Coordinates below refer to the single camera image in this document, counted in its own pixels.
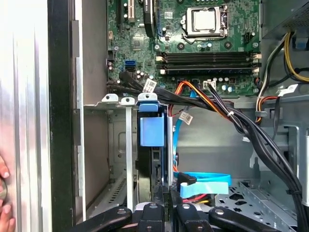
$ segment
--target motherboard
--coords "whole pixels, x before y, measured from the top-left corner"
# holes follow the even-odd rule
[[[108,0],[108,78],[250,96],[260,72],[259,0]]]

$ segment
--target green circuit board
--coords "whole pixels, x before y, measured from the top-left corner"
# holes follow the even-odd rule
[[[139,0],[134,0],[135,22],[121,19],[122,25],[116,22],[119,17],[119,1],[121,4],[127,0],[108,0],[108,49],[114,51],[113,72],[108,72],[110,80],[117,81],[119,72],[124,70],[125,60],[136,61],[136,72],[142,73],[137,79],[144,85],[148,76],[153,76],[157,86],[174,91],[181,80],[198,80],[200,83],[213,80],[209,75],[172,76],[161,75],[156,69],[156,53],[158,51],[168,53],[195,53],[195,52],[243,52],[260,51],[259,43],[259,0],[156,0],[158,4],[156,38],[146,35],[143,24],[143,5]],[[187,43],[183,38],[181,19],[190,7],[212,7],[226,5],[228,11],[228,36],[223,39],[198,41]],[[121,10],[121,17],[127,17],[126,9]],[[166,33],[162,36],[160,29],[165,27]],[[254,36],[249,43],[244,43],[244,34],[252,33]],[[184,44],[180,50],[179,43]],[[227,76],[216,76],[216,89],[222,96],[250,96],[256,91],[254,78],[258,74],[233,76],[227,80]]]

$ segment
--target ram slot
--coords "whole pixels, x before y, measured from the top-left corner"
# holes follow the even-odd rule
[[[229,53],[158,53],[161,74],[251,74],[259,70],[257,54]]]

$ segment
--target cable tie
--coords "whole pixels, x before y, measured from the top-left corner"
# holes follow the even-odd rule
[[[231,111],[230,113],[227,114],[228,117],[230,117],[231,115],[234,115],[233,111]]]
[[[288,195],[298,195],[298,194],[302,194],[302,192],[300,191],[300,190],[296,190],[296,191],[292,191],[292,190],[290,190],[290,189],[288,189],[287,191],[286,191],[286,193],[288,194]]]

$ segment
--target cpu socket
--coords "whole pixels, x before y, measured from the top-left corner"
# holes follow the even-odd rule
[[[190,43],[228,35],[227,6],[191,7],[181,20],[183,38]]]

